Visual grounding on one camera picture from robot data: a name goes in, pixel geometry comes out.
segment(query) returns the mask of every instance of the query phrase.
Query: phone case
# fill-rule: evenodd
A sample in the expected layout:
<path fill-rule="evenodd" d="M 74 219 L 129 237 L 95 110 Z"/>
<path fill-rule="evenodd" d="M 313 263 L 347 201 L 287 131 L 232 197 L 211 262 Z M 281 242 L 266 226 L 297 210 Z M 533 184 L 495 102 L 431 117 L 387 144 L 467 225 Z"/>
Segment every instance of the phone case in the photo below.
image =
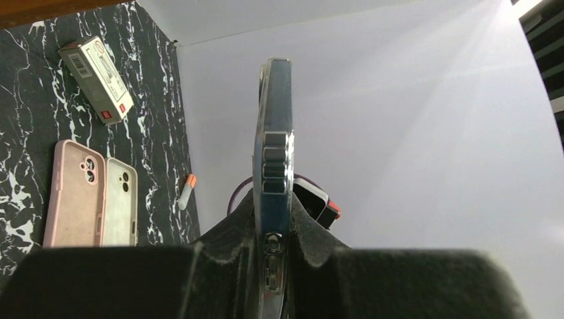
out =
<path fill-rule="evenodd" d="M 104 158 L 72 140 L 57 143 L 43 246 L 100 246 L 105 191 Z"/>
<path fill-rule="evenodd" d="M 137 244 L 137 172 L 115 158 L 106 159 L 106 215 L 102 246 Z"/>

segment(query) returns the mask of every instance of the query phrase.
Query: pink phone case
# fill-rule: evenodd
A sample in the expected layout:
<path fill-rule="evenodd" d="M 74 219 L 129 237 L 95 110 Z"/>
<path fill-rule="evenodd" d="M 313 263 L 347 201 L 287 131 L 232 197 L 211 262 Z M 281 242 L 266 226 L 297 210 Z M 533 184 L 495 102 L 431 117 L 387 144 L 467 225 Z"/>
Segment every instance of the pink phone case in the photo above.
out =
<path fill-rule="evenodd" d="M 72 140 L 57 143 L 43 246 L 100 246 L 105 191 L 104 158 Z"/>

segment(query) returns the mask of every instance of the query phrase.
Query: product box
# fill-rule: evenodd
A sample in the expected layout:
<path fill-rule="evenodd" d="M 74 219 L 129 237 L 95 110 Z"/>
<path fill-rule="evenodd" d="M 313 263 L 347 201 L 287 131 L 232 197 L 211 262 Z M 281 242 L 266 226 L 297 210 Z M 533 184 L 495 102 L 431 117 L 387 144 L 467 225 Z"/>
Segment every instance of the product box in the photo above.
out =
<path fill-rule="evenodd" d="M 133 99 L 100 38 L 79 39 L 61 48 L 59 54 L 102 122 L 121 122 L 133 107 Z"/>

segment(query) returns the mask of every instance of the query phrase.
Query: cable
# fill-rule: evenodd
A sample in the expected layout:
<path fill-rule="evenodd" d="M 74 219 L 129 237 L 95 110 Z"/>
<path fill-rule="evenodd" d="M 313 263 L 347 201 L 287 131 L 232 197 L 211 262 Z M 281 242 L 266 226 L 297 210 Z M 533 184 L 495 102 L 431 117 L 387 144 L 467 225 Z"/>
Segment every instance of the cable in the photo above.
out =
<path fill-rule="evenodd" d="M 311 179 L 303 176 L 303 175 L 299 175 L 299 174 L 294 174 L 294 178 L 301 178 L 304 179 L 305 181 L 307 181 L 308 183 L 314 185 L 315 187 L 323 190 L 321 187 L 319 187 L 319 185 L 317 185 L 314 181 L 312 181 Z M 243 187 L 247 186 L 247 184 L 251 183 L 253 181 L 253 177 L 249 177 L 247 179 L 245 179 L 244 181 L 242 181 L 239 186 L 237 186 L 237 188 L 235 188 L 235 191 L 233 191 L 233 194 L 231 194 L 231 198 L 229 198 L 229 203 L 227 204 L 227 216 L 229 216 L 229 214 L 231 213 L 231 208 L 233 207 L 233 202 L 235 201 L 235 198 L 237 197 L 237 195 L 239 195 L 239 193 L 241 192 L 241 190 L 243 189 Z"/>

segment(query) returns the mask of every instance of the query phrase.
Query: lip balm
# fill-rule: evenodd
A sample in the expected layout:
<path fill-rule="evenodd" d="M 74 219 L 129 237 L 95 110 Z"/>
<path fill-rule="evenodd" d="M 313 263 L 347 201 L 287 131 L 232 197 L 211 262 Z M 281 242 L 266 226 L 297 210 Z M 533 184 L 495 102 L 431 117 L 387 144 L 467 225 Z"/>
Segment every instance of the lip balm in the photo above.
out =
<path fill-rule="evenodd" d="M 184 188 L 182 189 L 182 194 L 177 200 L 178 208 L 181 210 L 186 209 L 188 206 L 188 200 L 190 199 L 190 195 L 192 194 L 192 190 L 194 186 L 196 186 L 196 176 L 194 174 L 189 174 L 188 178 L 186 179 L 186 183 L 184 184 Z"/>

